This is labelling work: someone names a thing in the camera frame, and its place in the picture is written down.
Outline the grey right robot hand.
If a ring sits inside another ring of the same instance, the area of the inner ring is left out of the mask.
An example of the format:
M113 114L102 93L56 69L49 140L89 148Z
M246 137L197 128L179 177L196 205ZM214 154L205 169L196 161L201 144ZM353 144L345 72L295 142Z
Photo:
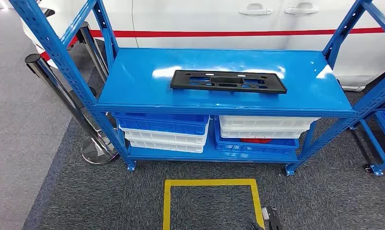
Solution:
M249 217L246 221L247 226L246 230L264 230L263 227L261 227L255 218Z

